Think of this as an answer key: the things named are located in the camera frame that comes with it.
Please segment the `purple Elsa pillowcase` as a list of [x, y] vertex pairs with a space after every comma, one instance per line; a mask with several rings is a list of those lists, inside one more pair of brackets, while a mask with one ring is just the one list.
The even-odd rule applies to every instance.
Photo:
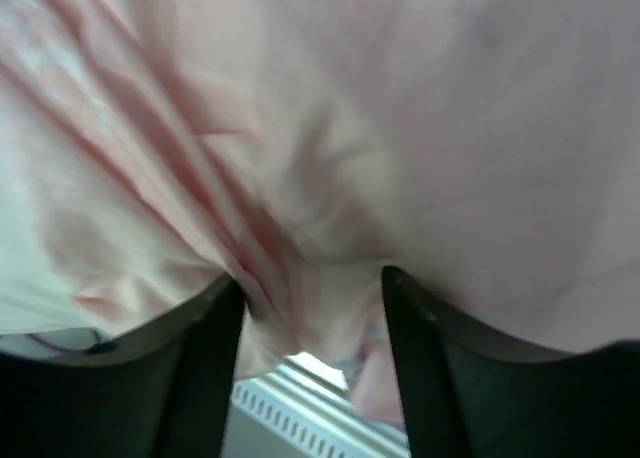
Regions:
[[583, 352], [639, 335], [639, 0], [1, 0], [1, 331], [233, 276], [236, 375], [402, 418], [379, 274]]

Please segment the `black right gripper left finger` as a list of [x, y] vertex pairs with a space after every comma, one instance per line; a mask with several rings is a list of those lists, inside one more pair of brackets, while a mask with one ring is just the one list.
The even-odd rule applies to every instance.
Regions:
[[2, 456], [220, 456], [244, 305], [224, 276], [87, 352], [3, 353]]

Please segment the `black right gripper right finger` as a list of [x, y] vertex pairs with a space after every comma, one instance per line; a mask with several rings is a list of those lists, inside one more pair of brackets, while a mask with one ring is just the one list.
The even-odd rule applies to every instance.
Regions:
[[563, 353], [459, 311], [403, 270], [381, 272], [415, 457], [635, 457], [639, 345]]

